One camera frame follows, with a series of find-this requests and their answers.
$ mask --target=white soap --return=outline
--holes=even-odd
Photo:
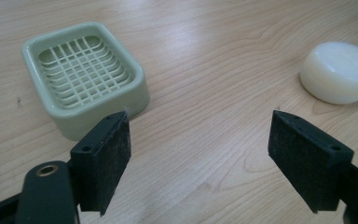
[[[342,42],[317,46],[304,62],[300,79],[308,92],[327,103],[358,101],[358,47]]]

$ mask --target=soap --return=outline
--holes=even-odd
[[[358,101],[358,47],[343,42],[322,43],[313,49],[300,71],[303,87],[330,104]]]

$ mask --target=wood grain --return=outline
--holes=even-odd
[[[280,109],[351,147],[358,165],[358,103],[326,104],[298,79],[316,45],[358,45],[358,0],[0,0],[0,201],[75,144],[44,111],[21,46],[83,21],[137,58],[151,102],[131,120],[132,158],[106,215],[82,223],[342,223],[343,203],[312,214],[267,145]]]

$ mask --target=table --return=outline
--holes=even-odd
[[[330,105],[298,72],[326,41],[358,46],[358,0],[0,0],[0,201],[26,172],[67,161],[23,43],[103,23],[145,70],[151,101],[131,119],[132,158],[104,217],[82,223],[342,223],[312,214],[268,155],[272,111],[296,114],[355,151],[358,103]]]

